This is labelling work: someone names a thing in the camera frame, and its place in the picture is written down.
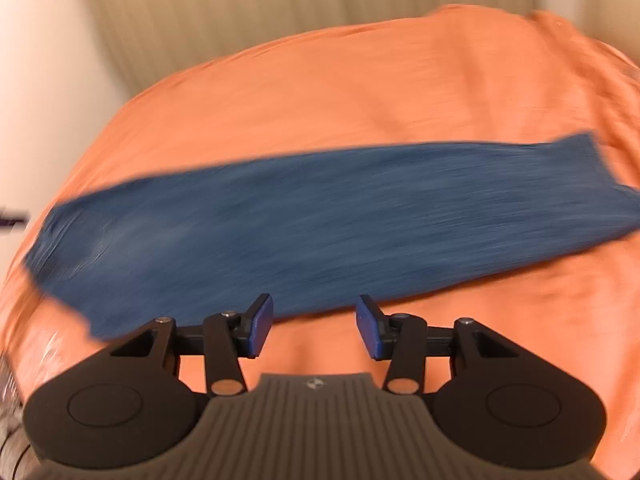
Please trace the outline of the blue denim jeans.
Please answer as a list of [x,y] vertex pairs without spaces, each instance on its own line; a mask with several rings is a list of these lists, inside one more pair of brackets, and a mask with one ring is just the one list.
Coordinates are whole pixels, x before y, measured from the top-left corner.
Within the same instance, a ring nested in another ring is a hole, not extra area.
[[24,263],[112,339],[273,296],[280,318],[420,296],[639,226],[588,133],[263,158],[131,180],[55,206]]

